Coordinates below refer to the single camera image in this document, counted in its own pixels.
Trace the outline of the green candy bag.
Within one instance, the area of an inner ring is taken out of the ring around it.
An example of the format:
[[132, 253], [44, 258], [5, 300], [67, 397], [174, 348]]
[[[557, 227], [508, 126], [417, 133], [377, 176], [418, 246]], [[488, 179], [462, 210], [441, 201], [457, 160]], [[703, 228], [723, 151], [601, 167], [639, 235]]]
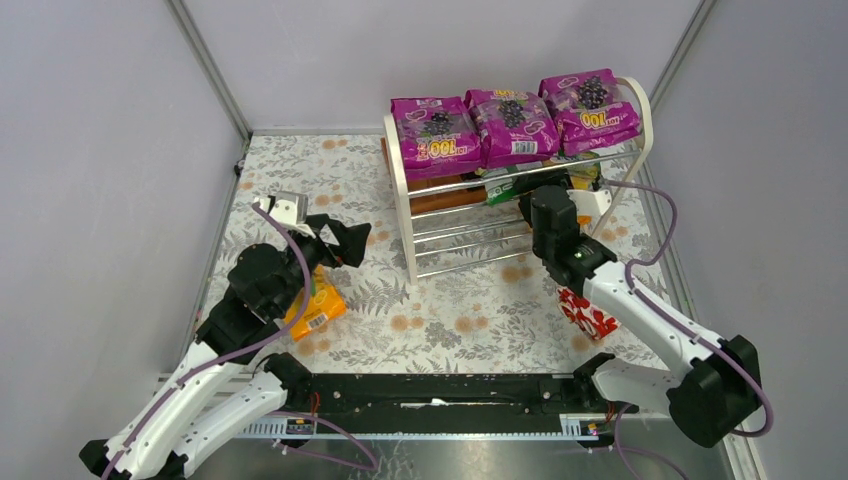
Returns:
[[519, 173], [527, 171], [529, 169], [530, 166], [528, 165], [511, 165], [491, 170], [478, 169], [476, 171], [476, 174], [479, 175], [482, 179], [487, 179], [487, 182], [484, 184], [486, 192], [486, 204], [489, 206], [494, 206], [506, 202], [516, 195], [514, 189], [514, 182], [516, 181], [516, 177], [510, 177], [495, 181], [491, 181], [491, 178]]

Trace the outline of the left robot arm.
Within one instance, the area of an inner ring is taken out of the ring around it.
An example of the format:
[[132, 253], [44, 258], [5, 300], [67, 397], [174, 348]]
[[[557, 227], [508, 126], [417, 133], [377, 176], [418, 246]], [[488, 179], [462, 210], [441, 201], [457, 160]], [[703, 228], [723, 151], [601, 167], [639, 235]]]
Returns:
[[89, 441], [79, 458], [102, 479], [187, 479], [245, 427], [282, 407], [293, 388], [284, 375], [261, 373], [210, 411], [221, 386], [284, 329], [279, 321], [304, 301], [319, 266], [359, 266], [371, 226], [347, 227], [326, 214], [308, 215], [303, 233], [279, 226], [283, 250], [246, 247], [228, 274], [185, 356], [144, 409], [118, 434]]

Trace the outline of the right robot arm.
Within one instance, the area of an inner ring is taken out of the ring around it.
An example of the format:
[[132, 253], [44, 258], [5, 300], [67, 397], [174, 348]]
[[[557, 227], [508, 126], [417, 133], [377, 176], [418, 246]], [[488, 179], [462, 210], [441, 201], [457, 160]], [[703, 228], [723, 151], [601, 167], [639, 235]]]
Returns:
[[758, 352], [741, 335], [725, 339], [663, 302], [633, 274], [641, 260], [620, 261], [578, 222], [579, 191], [546, 181], [519, 206], [532, 230], [532, 251], [552, 280], [610, 314], [664, 363], [664, 369], [602, 361], [589, 378], [604, 400], [670, 417], [694, 443], [712, 447], [758, 410], [768, 433], [774, 410], [762, 388]]

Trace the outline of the orange mango candy bag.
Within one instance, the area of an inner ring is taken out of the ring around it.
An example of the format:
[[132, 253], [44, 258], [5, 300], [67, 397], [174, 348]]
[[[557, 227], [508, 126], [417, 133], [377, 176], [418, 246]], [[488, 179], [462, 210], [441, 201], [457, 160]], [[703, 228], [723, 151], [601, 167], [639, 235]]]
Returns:
[[300, 292], [284, 318], [285, 325], [289, 327], [288, 333], [295, 342], [304, 339], [347, 311], [346, 303], [327, 277], [323, 266], [317, 266], [314, 270], [307, 308], [302, 315], [297, 316], [303, 299], [304, 293]]

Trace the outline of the purple candy bag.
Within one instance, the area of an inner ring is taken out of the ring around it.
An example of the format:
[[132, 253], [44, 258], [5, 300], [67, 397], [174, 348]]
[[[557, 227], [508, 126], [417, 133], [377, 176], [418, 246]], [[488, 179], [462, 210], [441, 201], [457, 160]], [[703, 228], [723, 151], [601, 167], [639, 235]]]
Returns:
[[542, 161], [560, 150], [547, 106], [532, 92], [469, 89], [464, 104], [479, 134], [486, 170]]
[[567, 156], [612, 147], [640, 133], [641, 118], [631, 103], [620, 98], [610, 69], [545, 78], [539, 96]]
[[462, 175], [483, 166], [481, 140], [461, 98], [394, 98], [391, 114], [408, 180]]

